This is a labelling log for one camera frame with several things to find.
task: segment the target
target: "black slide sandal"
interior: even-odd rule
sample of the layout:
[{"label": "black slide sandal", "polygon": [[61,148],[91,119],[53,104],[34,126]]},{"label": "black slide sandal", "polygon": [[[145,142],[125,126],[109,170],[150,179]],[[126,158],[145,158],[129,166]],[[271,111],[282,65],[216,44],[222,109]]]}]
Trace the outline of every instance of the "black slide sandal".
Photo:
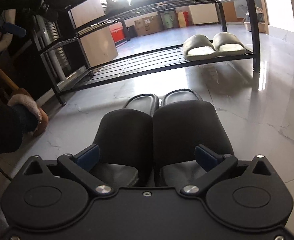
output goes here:
[{"label": "black slide sandal", "polygon": [[159,108],[159,98],[154,94],[137,95],[130,98],[123,108],[138,110],[153,116]]},{"label": "black slide sandal", "polygon": [[188,100],[198,100],[202,101],[200,95],[198,95],[194,90],[184,88],[169,92],[161,101],[161,106],[165,106],[174,102],[188,101]]}]

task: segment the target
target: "black pants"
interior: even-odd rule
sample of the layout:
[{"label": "black pants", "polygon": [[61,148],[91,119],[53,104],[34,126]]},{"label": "black pants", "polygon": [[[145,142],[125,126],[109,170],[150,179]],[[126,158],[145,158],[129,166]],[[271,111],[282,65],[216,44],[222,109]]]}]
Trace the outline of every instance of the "black pants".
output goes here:
[{"label": "black pants", "polygon": [[198,144],[218,154],[233,154],[215,108],[206,101],[172,103],[153,117],[132,109],[115,110],[101,120],[94,142],[102,163],[135,167],[143,181],[153,164],[157,169],[194,160]]},{"label": "black pants", "polygon": [[0,105],[0,153],[19,149],[23,133],[34,131],[37,124],[37,118],[25,106]]}]

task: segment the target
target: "shoe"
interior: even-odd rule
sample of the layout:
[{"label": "shoe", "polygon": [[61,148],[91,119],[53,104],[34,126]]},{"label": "shoe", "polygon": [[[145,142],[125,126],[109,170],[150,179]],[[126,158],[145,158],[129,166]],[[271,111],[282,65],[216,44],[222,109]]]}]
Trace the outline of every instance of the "shoe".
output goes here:
[{"label": "shoe", "polygon": [[8,106],[14,106],[17,104],[24,105],[32,114],[38,119],[37,128],[33,131],[33,136],[41,135],[49,123],[49,118],[45,111],[40,108],[32,96],[23,88],[14,90],[11,94],[11,98],[8,102]]}]

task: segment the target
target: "cardboard box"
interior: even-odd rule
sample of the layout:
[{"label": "cardboard box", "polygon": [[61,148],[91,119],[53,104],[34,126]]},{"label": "cardboard box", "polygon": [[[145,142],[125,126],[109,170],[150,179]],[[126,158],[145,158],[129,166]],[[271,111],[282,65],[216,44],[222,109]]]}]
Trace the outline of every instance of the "cardboard box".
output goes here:
[{"label": "cardboard box", "polygon": [[138,36],[144,36],[162,31],[162,25],[158,15],[135,21],[135,28]]},{"label": "cardboard box", "polygon": [[177,17],[180,28],[189,26],[188,12],[178,12]]},{"label": "cardboard box", "polygon": [[[244,25],[245,25],[245,29],[249,32],[252,31],[252,28],[251,28],[251,23],[250,22],[244,22]],[[265,23],[258,23],[258,31],[260,33],[264,33],[265,32]]]}]

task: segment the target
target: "wooden handle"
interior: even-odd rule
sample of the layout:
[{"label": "wooden handle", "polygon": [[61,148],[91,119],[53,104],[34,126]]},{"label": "wooden handle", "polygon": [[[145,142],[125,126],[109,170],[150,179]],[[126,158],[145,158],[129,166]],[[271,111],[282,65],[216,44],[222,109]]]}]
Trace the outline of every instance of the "wooden handle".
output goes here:
[{"label": "wooden handle", "polygon": [[0,78],[12,89],[16,90],[19,87],[3,72],[0,68]]}]

